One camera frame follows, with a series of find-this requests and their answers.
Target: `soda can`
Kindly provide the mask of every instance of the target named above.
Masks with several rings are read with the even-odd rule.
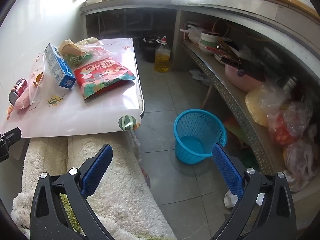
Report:
[[[17,99],[19,98],[19,96],[21,96],[23,91],[27,88],[27,85],[28,85],[28,82],[23,78],[20,78],[16,82],[13,89],[9,93],[9,102],[11,105],[14,106],[14,104],[17,101]]]

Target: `blue basket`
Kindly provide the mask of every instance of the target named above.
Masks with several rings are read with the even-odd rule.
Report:
[[[181,113],[173,126],[176,138],[176,157],[184,163],[195,164],[212,156],[213,145],[223,146],[227,132],[222,122],[213,114],[199,109]]]

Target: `blue and white carton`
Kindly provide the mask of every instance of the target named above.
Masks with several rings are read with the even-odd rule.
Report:
[[[58,48],[49,43],[44,50],[44,54],[58,86],[72,88],[76,82],[76,77],[68,67],[67,62],[60,55]]]

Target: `blue gripper pad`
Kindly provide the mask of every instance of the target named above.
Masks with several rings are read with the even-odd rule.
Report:
[[[102,179],[102,176],[112,161],[112,155],[112,147],[107,145],[82,178],[81,195],[84,198],[94,194]]]
[[[224,149],[217,143],[213,146],[212,157],[230,192],[241,199],[244,194],[243,178],[224,152]]]

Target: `silver bolt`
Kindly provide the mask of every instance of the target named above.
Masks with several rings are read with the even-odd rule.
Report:
[[[256,172],[256,170],[254,168],[247,168],[247,172],[249,174],[254,174]]]
[[[41,173],[40,178],[44,179],[45,177],[47,177],[47,173],[46,172]]]
[[[72,169],[69,171],[69,174],[70,174],[70,175],[75,175],[75,174],[77,174],[77,172],[78,172],[78,169],[77,169],[77,168],[72,168]]]
[[[284,173],[283,172],[278,172],[278,177],[283,179],[284,178]]]

